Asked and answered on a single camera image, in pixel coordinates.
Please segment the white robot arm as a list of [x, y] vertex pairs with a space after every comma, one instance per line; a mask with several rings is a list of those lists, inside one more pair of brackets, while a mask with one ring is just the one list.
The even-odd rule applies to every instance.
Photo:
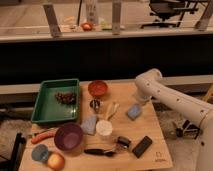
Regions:
[[201, 130], [196, 171], [213, 171], [213, 104], [186, 95], [160, 83], [161, 72], [154, 68], [135, 78], [136, 98], [145, 104], [152, 97], [179, 112]]

